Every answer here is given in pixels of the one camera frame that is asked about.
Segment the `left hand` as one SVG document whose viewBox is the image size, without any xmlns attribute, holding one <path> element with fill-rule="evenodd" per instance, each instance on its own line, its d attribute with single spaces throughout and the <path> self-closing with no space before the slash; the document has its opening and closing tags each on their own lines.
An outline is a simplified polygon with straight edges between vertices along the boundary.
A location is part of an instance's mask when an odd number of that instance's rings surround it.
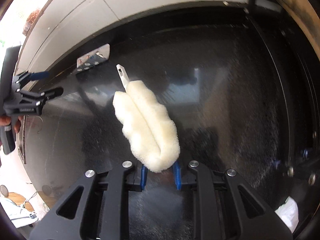
<svg viewBox="0 0 320 240">
<path fill-rule="evenodd" d="M 19 116 L 17 118 L 17 121 L 15 122 L 14 124 L 14 130 L 15 130 L 15 133 L 19 133 L 20 129 L 21 129 L 21 120 L 23 119 L 22 116 Z M 9 116 L 6 116 L 6 115 L 1 115 L 0 117 L 0 126 L 8 126 L 11 124 L 11 117 Z"/>
</svg>

